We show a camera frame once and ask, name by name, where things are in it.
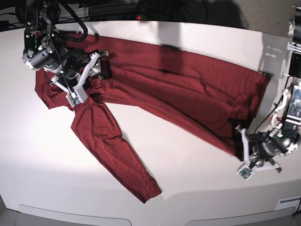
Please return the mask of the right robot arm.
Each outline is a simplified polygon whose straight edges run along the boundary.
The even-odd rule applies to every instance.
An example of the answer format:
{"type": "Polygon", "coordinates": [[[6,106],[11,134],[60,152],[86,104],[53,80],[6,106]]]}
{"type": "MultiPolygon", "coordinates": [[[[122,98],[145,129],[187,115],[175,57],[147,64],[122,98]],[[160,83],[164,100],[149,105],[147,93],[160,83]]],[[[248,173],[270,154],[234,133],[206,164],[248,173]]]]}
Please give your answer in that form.
{"type": "Polygon", "coordinates": [[[43,69],[54,74],[55,80],[65,88],[73,88],[81,68],[91,57],[81,49],[67,46],[67,42],[80,43],[88,36],[88,29],[66,0],[28,0],[25,8],[23,61],[32,70],[43,69]],[[83,33],[79,37],[68,35],[56,28],[61,7],[69,12],[83,33]]]}

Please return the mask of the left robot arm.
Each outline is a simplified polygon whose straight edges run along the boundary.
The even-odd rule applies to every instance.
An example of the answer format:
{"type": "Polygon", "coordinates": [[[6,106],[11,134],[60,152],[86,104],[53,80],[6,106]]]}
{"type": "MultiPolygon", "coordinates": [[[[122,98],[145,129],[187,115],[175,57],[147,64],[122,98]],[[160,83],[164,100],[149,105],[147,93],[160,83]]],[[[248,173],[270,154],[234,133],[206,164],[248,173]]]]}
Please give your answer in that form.
{"type": "Polygon", "coordinates": [[[282,91],[280,101],[266,116],[272,128],[267,132],[243,132],[244,163],[253,168],[256,164],[270,162],[277,168],[274,156],[294,153],[300,146],[301,135],[301,8],[289,21],[288,42],[282,74],[291,84],[282,91]]]}

